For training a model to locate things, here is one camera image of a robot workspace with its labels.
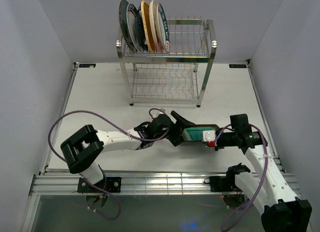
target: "glass panel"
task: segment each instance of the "glass panel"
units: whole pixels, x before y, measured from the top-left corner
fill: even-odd
[[[86,196],[41,196],[32,232],[220,232],[232,211],[218,195],[120,196],[122,212],[109,221],[86,206]],[[202,203],[221,207],[208,207]],[[102,212],[114,216],[117,203],[109,198]],[[232,232],[263,232],[253,207]]]

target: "wire rack shelf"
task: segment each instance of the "wire rack shelf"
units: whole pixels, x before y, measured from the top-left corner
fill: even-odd
[[[170,33],[169,52],[133,52],[124,42],[119,29],[117,54],[131,106],[134,102],[201,105],[217,50],[213,21],[188,17],[169,18],[167,22]],[[125,63],[133,65],[132,83],[129,82]],[[200,88],[197,78],[199,63],[207,64]]]

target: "plate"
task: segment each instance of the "plate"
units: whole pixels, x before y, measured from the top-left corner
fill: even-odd
[[[124,38],[124,41],[128,45],[129,49],[132,52],[136,52],[136,48],[134,46],[134,43],[132,42],[129,31],[128,31],[128,21],[127,21],[127,8],[128,8],[128,1],[121,0],[119,5],[119,23],[122,31],[122,36]]]
[[[135,17],[135,26],[134,26],[135,34],[141,48],[144,51],[148,51],[148,45],[146,42],[146,35],[145,35],[145,29],[144,29],[144,22],[142,20],[141,13],[142,12],[141,12],[141,5],[140,5],[138,9],[138,16]]]
[[[170,50],[170,34],[169,27],[166,18],[164,8],[160,3],[157,6],[156,18],[155,18],[155,28],[157,32],[158,39],[160,40],[162,46],[167,52]]]
[[[155,0],[152,0],[149,5],[151,33],[152,33],[152,38],[153,38],[156,51],[162,52],[164,50],[164,47],[162,45],[162,42],[160,42],[160,40],[158,39],[156,24],[155,24],[155,20],[157,19],[157,13],[158,13],[158,3]]]
[[[149,4],[144,0],[141,1],[141,15],[142,15],[142,21],[143,21],[145,40],[148,45],[148,49],[151,53],[154,53],[156,50],[156,46],[154,43],[154,39],[152,37],[151,26],[150,26]]]
[[[126,23],[128,27],[129,36],[131,41],[137,51],[141,51],[141,46],[139,44],[137,35],[136,35],[136,17],[139,15],[137,8],[132,4],[128,4],[126,8]]]

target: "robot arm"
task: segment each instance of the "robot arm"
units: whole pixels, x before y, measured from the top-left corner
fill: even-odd
[[[99,154],[116,150],[142,150],[149,148],[158,138],[168,133],[172,124],[166,114],[159,112],[151,122],[143,122],[126,134],[119,131],[95,130],[85,125],[65,140],[60,148],[71,174],[80,174],[91,184],[105,178],[95,163]]]
[[[223,132],[216,124],[194,124],[175,111],[169,116],[158,112],[152,122],[144,122],[127,130],[95,130],[86,125],[61,144],[61,150],[72,174],[81,174],[91,184],[102,182],[104,172],[95,163],[100,153],[115,150],[141,150],[153,145],[154,141],[168,139],[174,146],[185,141],[202,142],[214,150],[237,146],[251,162],[260,180],[265,166],[262,146],[264,137],[252,132],[246,114],[230,116],[232,132]],[[253,198],[258,183],[245,165],[231,166],[226,172],[227,186],[241,189],[246,196]],[[263,187],[253,202],[261,214],[266,232],[305,232],[311,216],[308,200],[300,200],[288,186],[274,160],[268,158],[268,166]]]

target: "yellow plate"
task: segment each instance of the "yellow plate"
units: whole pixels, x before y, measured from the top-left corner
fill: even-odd
[[[164,50],[162,43],[158,39],[157,31],[156,31],[156,18],[158,14],[158,3],[155,0],[152,0],[149,5],[149,15],[150,15],[150,27],[153,42],[155,45],[155,49],[157,52],[162,52]]]
[[[141,13],[142,13],[143,28],[145,33],[145,40],[148,45],[149,51],[151,53],[154,53],[156,51],[156,46],[154,43],[154,38],[152,37],[150,15],[149,15],[149,4],[144,0],[141,1]]]

